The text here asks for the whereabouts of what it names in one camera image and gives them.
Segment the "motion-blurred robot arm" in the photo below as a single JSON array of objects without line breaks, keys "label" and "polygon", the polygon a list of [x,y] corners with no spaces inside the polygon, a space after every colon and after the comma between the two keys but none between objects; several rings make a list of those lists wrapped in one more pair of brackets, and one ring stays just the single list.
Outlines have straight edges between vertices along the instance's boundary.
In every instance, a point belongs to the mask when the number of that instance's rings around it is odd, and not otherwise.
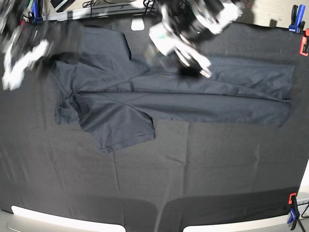
[{"label": "motion-blurred robot arm", "polygon": [[24,78],[24,70],[32,69],[43,58],[65,57],[72,62],[80,52],[82,29],[79,23],[25,23],[24,0],[0,0],[0,47],[4,55],[3,89],[16,89]]},{"label": "motion-blurred robot arm", "polygon": [[[240,0],[186,0],[179,6],[179,0],[159,0],[162,22],[150,29],[150,38],[155,50],[163,55],[175,52],[185,67],[199,69],[209,78],[209,60],[197,51],[194,41],[200,34],[216,35],[237,20],[244,9]],[[154,49],[148,49],[151,58]]]}]

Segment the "shirt sleeve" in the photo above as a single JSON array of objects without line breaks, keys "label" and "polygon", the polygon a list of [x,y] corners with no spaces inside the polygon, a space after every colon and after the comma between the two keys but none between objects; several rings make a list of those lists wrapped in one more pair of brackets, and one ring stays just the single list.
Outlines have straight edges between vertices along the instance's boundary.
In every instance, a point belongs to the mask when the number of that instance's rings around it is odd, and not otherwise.
[{"label": "shirt sleeve", "polygon": [[125,103],[76,94],[72,104],[103,154],[155,139],[152,119]]}]

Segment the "black fabric backdrop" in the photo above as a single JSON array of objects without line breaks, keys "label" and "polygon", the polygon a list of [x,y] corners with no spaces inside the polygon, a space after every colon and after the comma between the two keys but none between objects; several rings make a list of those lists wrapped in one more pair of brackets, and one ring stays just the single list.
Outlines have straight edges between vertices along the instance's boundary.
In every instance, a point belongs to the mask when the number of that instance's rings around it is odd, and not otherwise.
[{"label": "black fabric backdrop", "polygon": [[[132,54],[147,45],[131,18],[88,20],[122,31]],[[0,93],[0,208],[125,226],[127,232],[177,232],[189,225],[287,214],[309,143],[308,58],[301,36],[242,24],[203,42],[208,54],[293,64],[293,112],[281,128],[155,121],[156,139],[102,155],[79,125],[56,125],[50,77],[28,73]]]}]

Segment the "dark gray t-shirt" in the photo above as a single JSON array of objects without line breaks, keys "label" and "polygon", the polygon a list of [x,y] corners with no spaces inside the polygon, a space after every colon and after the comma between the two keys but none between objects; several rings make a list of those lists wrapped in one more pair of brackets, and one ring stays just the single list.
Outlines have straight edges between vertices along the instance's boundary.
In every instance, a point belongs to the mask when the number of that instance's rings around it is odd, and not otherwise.
[{"label": "dark gray t-shirt", "polygon": [[152,119],[282,125],[294,67],[209,57],[212,77],[181,76],[131,57],[124,34],[86,28],[77,64],[55,61],[56,122],[79,122],[102,153],[155,138]]}]

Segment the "folded garment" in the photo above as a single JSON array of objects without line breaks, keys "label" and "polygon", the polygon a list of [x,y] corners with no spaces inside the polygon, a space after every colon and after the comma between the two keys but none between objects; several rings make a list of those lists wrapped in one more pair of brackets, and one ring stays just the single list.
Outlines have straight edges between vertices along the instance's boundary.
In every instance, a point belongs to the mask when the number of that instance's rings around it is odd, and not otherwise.
[{"label": "folded garment", "polygon": [[293,65],[208,58],[210,79],[150,68],[131,57],[124,34],[86,28],[79,62],[55,61],[51,68],[56,122],[79,123],[105,154],[154,139],[153,119],[285,123]]}]

